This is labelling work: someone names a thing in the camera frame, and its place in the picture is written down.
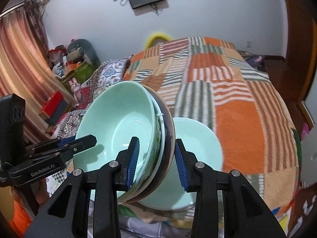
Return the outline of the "person's left hand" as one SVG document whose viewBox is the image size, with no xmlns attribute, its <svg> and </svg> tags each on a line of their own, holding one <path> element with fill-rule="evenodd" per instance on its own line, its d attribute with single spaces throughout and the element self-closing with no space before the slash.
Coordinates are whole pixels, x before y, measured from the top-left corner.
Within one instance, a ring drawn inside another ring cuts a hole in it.
<svg viewBox="0 0 317 238">
<path fill-rule="evenodd" d="M 47 192 L 47 183 L 45 179 L 42 179 L 39 181 L 39 189 L 38 193 L 36 195 L 36 200 L 41 206 L 42 204 L 46 203 L 50 198 L 48 192 Z"/>
</svg>

